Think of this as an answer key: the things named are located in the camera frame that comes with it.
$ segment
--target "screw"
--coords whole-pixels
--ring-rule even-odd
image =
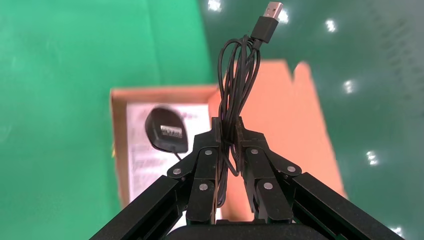
[[[201,191],[205,191],[206,189],[208,189],[208,185],[207,185],[207,184],[205,184],[205,183],[202,183],[202,184],[200,184],[199,189],[200,189]]]
[[[268,190],[273,189],[273,185],[272,185],[272,183],[270,183],[270,182],[265,182],[265,183],[263,184],[263,187],[264,187],[265,189],[268,189]]]
[[[173,173],[173,174],[175,174],[175,175],[178,175],[178,174],[180,174],[180,173],[181,173],[181,169],[180,169],[180,168],[175,168],[175,169],[172,171],[172,173]]]

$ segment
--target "usb connector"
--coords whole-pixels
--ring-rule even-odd
[[[270,1],[263,16],[273,18],[278,21],[278,16],[280,15],[281,10],[283,10],[283,4],[281,2]]]
[[[283,4],[281,2],[271,1],[266,7],[263,16],[260,16],[257,20],[250,37],[263,43],[269,43],[277,28],[278,17],[282,10]],[[253,45],[253,47],[256,46],[259,48],[261,44],[258,42]]]

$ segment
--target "green floor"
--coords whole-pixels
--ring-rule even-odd
[[[83,240],[111,219],[110,88],[214,83],[267,3],[0,0],[0,239]],[[311,64],[350,200],[422,239],[424,4],[283,4],[263,57]]]

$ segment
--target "black cable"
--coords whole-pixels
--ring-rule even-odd
[[[234,176],[238,176],[243,169],[243,163],[240,157],[236,157],[232,154],[235,161],[234,168],[230,162],[229,155],[230,149],[234,147],[236,121],[252,90],[261,63],[261,53],[259,49],[254,48],[254,43],[254,39],[245,35],[241,39],[231,39],[227,41],[219,53],[218,83],[221,103],[219,105],[218,117],[221,121],[222,159],[220,159],[218,163],[218,169],[220,170],[220,174],[218,175],[218,207],[221,207],[225,202],[228,169]],[[225,50],[230,45],[234,45],[234,47],[228,62],[224,83],[222,73],[223,56]]]
[[[265,14],[259,17],[250,37],[244,35],[240,39],[227,41],[219,53],[217,70],[221,95],[221,103],[218,110],[221,153],[217,163],[218,208],[224,204],[226,199],[228,169],[236,177],[243,171],[244,166],[241,153],[237,152],[235,148],[236,122],[258,75],[261,64],[259,48],[262,43],[268,43],[270,41],[277,27],[278,14],[282,10],[282,7],[283,5],[279,2],[270,2]],[[223,58],[226,49],[230,45],[234,47],[228,61],[224,80],[222,70]],[[235,162],[235,168],[230,162],[230,151]]]
[[[179,161],[181,161],[181,157],[180,157],[180,156],[178,156],[178,154],[177,154],[176,152],[173,152],[173,154],[175,155],[175,157],[176,157]]]

